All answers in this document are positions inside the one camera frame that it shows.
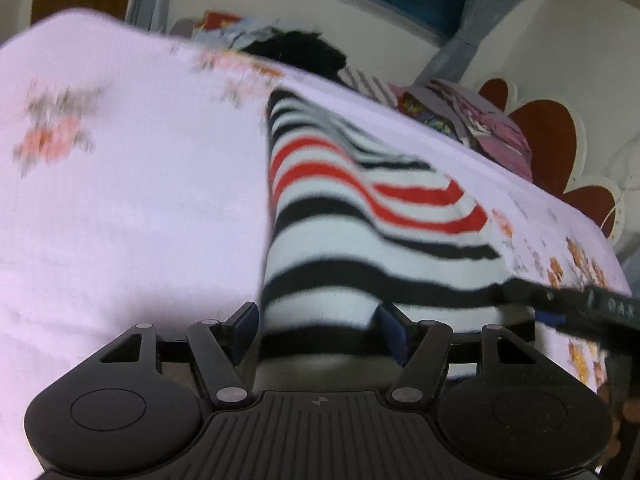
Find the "red white scalloped headboard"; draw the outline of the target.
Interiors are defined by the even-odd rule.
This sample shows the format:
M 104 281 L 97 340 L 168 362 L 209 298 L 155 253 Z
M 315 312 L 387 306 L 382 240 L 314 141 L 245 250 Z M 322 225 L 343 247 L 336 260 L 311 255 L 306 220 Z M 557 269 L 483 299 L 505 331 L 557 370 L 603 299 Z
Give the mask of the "red white scalloped headboard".
M 521 128 L 532 150 L 533 182 L 582 212 L 616 244 L 622 237 L 626 208 L 623 190 L 607 176 L 585 173 L 587 136 L 577 112 L 555 98 L 518 98 L 514 82 L 494 75 L 476 91 Z

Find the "white red black striped sweater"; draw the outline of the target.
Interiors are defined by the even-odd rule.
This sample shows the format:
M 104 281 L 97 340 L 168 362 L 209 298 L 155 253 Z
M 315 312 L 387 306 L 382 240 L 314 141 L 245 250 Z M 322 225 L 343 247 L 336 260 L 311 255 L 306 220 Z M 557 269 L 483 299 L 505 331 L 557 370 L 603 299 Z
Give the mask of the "white red black striped sweater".
M 462 336 L 489 324 L 535 338 L 533 311 L 488 211 L 453 178 L 293 92 L 267 107 L 272 239 L 255 387 L 383 388 L 399 367 L 374 322 L 380 304 Z

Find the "grey white striped mattress sheet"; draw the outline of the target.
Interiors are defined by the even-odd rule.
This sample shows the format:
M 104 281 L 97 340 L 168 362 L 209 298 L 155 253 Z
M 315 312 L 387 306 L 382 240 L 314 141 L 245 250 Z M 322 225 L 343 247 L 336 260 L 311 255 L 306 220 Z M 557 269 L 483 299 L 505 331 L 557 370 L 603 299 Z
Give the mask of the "grey white striped mattress sheet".
M 394 87 L 377 76 L 357 70 L 346 65 L 338 72 L 343 84 L 366 98 L 385 105 L 389 108 L 397 107 L 397 96 Z

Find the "white grey patterned cloth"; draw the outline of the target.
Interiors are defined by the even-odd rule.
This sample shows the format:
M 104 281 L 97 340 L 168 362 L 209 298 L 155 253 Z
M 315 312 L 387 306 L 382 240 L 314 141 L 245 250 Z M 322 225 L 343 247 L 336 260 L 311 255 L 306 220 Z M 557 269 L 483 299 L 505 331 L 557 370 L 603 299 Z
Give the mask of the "white grey patterned cloth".
M 270 21 L 260 18 L 206 11 L 200 18 L 179 18 L 169 33 L 208 48 L 244 50 L 255 42 L 279 36 L 281 31 Z

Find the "grey right curtain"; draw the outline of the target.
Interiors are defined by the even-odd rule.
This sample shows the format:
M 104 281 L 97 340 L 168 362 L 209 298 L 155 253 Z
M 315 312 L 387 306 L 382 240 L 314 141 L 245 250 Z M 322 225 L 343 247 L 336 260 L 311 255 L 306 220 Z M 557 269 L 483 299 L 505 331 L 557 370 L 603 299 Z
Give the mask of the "grey right curtain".
M 465 0 L 458 30 L 427 63 L 416 86 L 431 79 L 458 82 L 469 68 L 482 41 L 523 0 Z

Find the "pink grey folded bedding stack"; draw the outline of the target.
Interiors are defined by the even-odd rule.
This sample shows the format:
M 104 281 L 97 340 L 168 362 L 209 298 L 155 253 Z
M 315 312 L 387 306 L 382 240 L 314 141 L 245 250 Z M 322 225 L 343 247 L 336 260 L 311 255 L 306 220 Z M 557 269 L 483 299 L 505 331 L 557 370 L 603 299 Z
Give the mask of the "pink grey folded bedding stack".
M 452 122 L 456 136 L 448 138 L 533 181 L 532 150 L 524 133 L 494 104 L 460 84 L 442 79 L 432 79 L 425 87 L 405 88 L 397 99 L 405 92 Z

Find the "colourful cartoon pillow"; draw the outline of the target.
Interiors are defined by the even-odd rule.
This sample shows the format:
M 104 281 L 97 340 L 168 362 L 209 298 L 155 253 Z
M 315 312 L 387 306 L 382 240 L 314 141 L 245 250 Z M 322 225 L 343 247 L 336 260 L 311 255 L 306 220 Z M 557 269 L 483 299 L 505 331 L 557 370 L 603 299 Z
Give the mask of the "colourful cartoon pillow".
M 456 130 L 450 120 L 435 114 L 430 108 L 416 100 L 411 94 L 405 92 L 397 99 L 397 109 L 420 124 L 434 129 L 439 133 L 454 138 Z

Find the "pink floral bed sheet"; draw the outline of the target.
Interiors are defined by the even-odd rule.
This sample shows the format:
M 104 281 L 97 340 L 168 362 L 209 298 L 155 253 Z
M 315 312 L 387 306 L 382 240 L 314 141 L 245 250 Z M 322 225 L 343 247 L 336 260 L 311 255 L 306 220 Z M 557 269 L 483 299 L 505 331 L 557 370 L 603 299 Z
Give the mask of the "pink floral bed sheet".
M 591 220 L 432 129 L 292 67 L 59 13 L 1 50 L 3 478 L 39 469 L 28 402 L 111 337 L 260 305 L 278 89 L 456 180 L 494 220 L 511 278 L 626 292 Z M 537 324 L 534 341 L 589 387 L 604 383 L 599 348 Z

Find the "black garment pile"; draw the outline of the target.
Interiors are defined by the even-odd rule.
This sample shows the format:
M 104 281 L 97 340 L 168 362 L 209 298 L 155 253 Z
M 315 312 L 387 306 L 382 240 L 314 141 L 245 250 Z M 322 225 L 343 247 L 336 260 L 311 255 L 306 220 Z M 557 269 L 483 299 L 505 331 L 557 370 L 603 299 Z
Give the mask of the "black garment pile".
M 319 34 L 299 30 L 255 41 L 242 52 L 299 68 L 337 84 L 342 84 L 338 73 L 346 67 L 347 60 L 342 51 L 327 44 Z

